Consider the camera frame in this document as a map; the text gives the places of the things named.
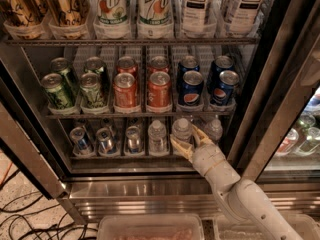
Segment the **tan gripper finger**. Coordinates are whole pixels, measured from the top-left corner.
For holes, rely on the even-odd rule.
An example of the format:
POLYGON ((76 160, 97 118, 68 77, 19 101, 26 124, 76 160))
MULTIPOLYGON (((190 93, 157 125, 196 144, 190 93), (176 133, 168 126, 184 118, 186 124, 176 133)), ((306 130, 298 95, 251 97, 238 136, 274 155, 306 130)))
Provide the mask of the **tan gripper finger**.
POLYGON ((192 144, 179 140, 173 134, 170 135, 170 142, 180 156, 184 157, 188 161, 192 160, 194 153, 194 147, 192 144))
POLYGON ((212 144, 212 140, 196 125, 192 125, 192 134, 197 147, 212 144))

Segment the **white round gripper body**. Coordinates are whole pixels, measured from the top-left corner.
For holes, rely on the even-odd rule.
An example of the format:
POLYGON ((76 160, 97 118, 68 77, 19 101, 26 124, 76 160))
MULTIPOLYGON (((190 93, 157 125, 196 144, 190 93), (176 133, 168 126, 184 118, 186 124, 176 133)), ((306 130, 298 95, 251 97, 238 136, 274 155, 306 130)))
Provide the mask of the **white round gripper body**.
POLYGON ((210 173, 222 176, 228 171, 225 155, 214 144, 205 144, 198 147, 192 156, 192 164, 194 169, 203 177, 210 173))

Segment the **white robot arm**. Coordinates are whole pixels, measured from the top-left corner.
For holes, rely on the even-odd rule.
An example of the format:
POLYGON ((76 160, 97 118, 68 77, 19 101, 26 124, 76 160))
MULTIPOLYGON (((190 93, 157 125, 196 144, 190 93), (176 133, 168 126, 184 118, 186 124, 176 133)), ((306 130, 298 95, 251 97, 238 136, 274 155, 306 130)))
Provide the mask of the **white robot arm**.
POLYGON ((172 146, 186 158, 211 187, 218 207, 232 223, 250 220, 267 240, 303 240, 252 180, 242 178, 221 149, 195 125, 197 147, 170 135, 172 146))

